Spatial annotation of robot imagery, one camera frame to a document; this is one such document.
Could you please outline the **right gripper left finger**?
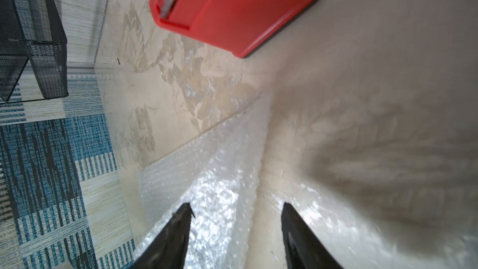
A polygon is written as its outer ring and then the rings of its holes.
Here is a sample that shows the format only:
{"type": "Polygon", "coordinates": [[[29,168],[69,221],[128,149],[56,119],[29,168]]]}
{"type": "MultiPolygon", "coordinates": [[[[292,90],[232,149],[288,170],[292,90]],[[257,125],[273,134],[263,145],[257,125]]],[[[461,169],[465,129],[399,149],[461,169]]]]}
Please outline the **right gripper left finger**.
{"type": "Polygon", "coordinates": [[[184,203],[173,214],[131,269],[182,269],[189,244],[190,222],[194,213],[184,203]]]}

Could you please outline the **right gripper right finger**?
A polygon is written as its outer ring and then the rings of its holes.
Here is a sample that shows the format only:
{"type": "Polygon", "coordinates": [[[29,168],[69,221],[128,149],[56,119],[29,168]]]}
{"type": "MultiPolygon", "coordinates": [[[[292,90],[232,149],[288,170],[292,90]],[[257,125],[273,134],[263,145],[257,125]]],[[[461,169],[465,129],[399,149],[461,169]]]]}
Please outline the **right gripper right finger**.
{"type": "Polygon", "coordinates": [[[283,204],[281,230],[289,269],[343,269],[288,202],[283,204]]]}

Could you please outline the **clear bubble wrap sheet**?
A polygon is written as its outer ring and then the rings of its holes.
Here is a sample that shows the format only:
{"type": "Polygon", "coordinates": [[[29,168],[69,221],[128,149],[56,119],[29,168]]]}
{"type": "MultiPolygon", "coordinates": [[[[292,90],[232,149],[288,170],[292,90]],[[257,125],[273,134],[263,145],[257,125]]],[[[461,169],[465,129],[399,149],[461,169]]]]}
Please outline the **clear bubble wrap sheet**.
{"type": "Polygon", "coordinates": [[[138,176],[142,256],[182,204],[188,269],[284,269],[290,203],[345,269],[478,266],[478,116],[469,100],[264,93],[138,176]]]}

